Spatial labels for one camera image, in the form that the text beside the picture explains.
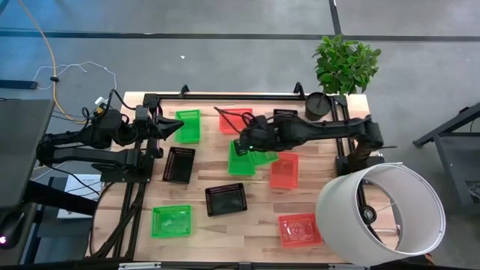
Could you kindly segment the dark grey desk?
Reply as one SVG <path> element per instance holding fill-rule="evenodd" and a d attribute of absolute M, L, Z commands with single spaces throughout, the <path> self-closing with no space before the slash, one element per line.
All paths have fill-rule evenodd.
<path fill-rule="evenodd" d="M 52 111 L 51 100 L 0 100 L 0 210 L 11 210 L 26 201 L 94 214 L 94 200 L 30 180 L 37 144 Z"/>

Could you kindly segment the black metal desk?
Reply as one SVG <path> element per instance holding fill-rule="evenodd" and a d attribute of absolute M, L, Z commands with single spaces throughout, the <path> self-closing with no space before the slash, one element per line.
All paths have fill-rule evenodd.
<path fill-rule="evenodd" d="M 447 122 L 415 139 L 421 148 L 434 143 L 443 170 L 453 182 L 462 214 L 480 214 L 480 131 L 459 132 L 467 124 L 480 124 L 480 102 L 463 108 Z"/>

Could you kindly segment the green plastic basket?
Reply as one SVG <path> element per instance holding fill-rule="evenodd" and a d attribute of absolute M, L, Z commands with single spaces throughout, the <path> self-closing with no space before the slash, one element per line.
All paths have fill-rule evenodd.
<path fill-rule="evenodd" d="M 275 151 L 250 151 L 248 154 L 254 166 L 270 164 L 278 160 L 278 153 Z"/>
<path fill-rule="evenodd" d="M 256 173 L 250 154 L 237 155 L 233 141 L 229 145 L 228 173 L 234 176 L 254 176 Z"/>
<path fill-rule="evenodd" d="M 191 234 L 191 206 L 171 205 L 151 210 L 151 237 L 165 239 Z"/>
<path fill-rule="evenodd" d="M 175 112 L 175 118 L 184 122 L 184 125 L 175 132 L 177 143 L 198 143 L 200 141 L 200 117 L 198 109 Z"/>

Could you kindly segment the green potted plant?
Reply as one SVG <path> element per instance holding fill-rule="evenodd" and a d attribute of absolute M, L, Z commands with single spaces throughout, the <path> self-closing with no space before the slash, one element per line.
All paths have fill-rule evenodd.
<path fill-rule="evenodd" d="M 364 93 L 371 79 L 379 71 L 381 49 L 372 49 L 355 40 L 344 40 L 342 35 L 324 36 L 316 47 L 313 58 L 320 92 L 309 94 L 305 101 L 305 116 L 318 121 L 333 108 L 332 97 Z"/>

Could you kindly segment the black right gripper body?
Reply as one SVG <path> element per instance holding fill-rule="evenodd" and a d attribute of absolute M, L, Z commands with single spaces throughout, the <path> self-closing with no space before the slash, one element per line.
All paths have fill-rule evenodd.
<path fill-rule="evenodd" d="M 268 123 L 268 127 L 264 130 L 254 129 L 249 125 L 241 131 L 239 139 L 245 148 L 256 146 L 264 151 L 282 150 L 278 124 L 274 122 Z"/>

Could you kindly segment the red plastic basket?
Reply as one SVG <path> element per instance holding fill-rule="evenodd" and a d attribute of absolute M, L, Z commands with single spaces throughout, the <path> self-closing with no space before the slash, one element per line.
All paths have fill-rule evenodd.
<path fill-rule="evenodd" d="M 323 242 L 314 213 L 278 217 L 280 240 L 285 248 L 319 245 Z"/>
<path fill-rule="evenodd" d="M 281 152 L 271 163 L 269 185 L 272 188 L 294 189 L 298 186 L 299 156 Z"/>
<path fill-rule="evenodd" d="M 250 119 L 247 113 L 252 113 L 251 108 L 231 108 L 222 109 L 222 115 L 219 116 L 219 129 L 223 134 L 237 134 L 245 127 L 245 119 Z"/>

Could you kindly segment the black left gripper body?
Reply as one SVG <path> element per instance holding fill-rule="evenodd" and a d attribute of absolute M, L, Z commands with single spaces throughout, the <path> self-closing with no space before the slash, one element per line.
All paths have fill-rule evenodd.
<path fill-rule="evenodd" d="M 155 138 L 156 140 L 162 140 L 163 134 L 158 126 L 158 112 L 148 115 L 146 126 L 143 134 L 148 138 Z"/>

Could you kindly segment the black power strip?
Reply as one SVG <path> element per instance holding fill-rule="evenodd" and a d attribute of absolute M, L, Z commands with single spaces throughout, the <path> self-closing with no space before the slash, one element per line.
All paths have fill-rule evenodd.
<path fill-rule="evenodd" d="M 38 83 L 28 80 L 8 80 L 0 79 L 0 89 L 31 89 L 35 90 Z"/>

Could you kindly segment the white shade lamp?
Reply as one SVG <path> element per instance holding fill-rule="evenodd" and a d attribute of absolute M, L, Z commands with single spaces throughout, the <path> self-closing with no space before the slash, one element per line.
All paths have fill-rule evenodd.
<path fill-rule="evenodd" d="M 399 212 L 400 239 L 395 249 L 376 239 L 361 218 L 356 194 L 363 179 L 380 187 Z M 315 216 L 329 248 L 358 266 L 429 253 L 446 231 L 446 214 L 437 193 L 402 163 L 381 163 L 331 180 L 319 193 Z"/>

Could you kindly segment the black device with light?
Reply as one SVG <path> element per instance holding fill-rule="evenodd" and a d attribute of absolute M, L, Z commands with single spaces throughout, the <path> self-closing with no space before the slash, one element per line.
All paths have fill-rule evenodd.
<path fill-rule="evenodd" d="M 14 248 L 22 237 L 26 213 L 12 211 L 0 222 L 0 249 Z"/>

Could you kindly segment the black rail with silver brackets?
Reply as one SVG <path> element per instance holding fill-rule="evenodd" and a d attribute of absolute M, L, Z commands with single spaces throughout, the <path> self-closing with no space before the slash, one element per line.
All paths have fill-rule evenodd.
<path fill-rule="evenodd" d="M 375 266 L 350 263 L 272 262 L 134 262 L 126 258 L 72 260 L 22 265 L 0 265 L 0 270 L 473 270 L 404 261 Z"/>

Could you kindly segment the black aluminium frame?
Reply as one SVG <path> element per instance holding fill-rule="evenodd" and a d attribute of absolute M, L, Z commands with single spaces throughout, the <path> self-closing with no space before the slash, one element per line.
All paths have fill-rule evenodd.
<path fill-rule="evenodd" d="M 287 190 L 269 185 L 269 168 L 261 166 L 252 176 L 230 175 L 227 171 L 232 136 L 219 128 L 217 108 L 250 108 L 254 114 L 270 116 L 275 109 L 303 113 L 300 94 L 207 93 L 184 95 L 164 92 L 164 114 L 178 110 L 199 110 L 201 139 L 189 184 L 163 181 L 165 163 L 154 165 L 141 209 L 141 218 L 133 258 L 136 261 L 176 262 L 251 262 L 251 263 L 336 263 L 338 256 L 324 244 L 284 247 L 278 219 L 283 215 L 311 213 L 317 195 L 336 176 L 335 158 L 354 148 L 350 139 L 311 141 L 295 149 L 298 155 L 298 185 Z M 209 217 L 206 188 L 234 183 L 244 185 L 247 210 Z M 153 238 L 152 210 L 159 206 L 189 205 L 192 232 L 178 238 Z"/>

